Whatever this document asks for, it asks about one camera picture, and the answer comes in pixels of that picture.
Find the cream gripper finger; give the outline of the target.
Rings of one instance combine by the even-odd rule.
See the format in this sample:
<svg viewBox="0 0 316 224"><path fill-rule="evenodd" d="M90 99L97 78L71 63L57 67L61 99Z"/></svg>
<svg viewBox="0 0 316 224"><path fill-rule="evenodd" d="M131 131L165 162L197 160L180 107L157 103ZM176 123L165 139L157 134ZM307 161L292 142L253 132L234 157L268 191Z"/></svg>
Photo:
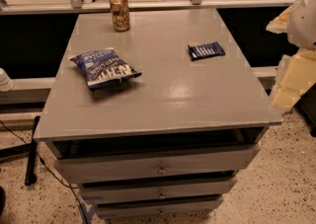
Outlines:
<svg viewBox="0 0 316 224"><path fill-rule="evenodd" d="M274 34L286 34L291 10L291 6L287 7L277 17L275 17L267 24L266 30Z"/></svg>
<svg viewBox="0 0 316 224"><path fill-rule="evenodd" d="M284 55L270 94L272 112L289 112L316 84L316 50L300 48L293 56Z"/></svg>

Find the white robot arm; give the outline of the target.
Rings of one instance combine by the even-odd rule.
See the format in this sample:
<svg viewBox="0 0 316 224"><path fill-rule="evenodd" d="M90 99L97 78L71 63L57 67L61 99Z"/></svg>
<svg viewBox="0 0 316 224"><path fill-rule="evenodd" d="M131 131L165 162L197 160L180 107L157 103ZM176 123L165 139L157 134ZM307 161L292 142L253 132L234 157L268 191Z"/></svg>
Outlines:
<svg viewBox="0 0 316 224"><path fill-rule="evenodd" d="M266 30L287 34L288 42L298 47L293 56L284 55L279 62L270 94L271 108L285 113L316 84L316 0L295 0Z"/></svg>

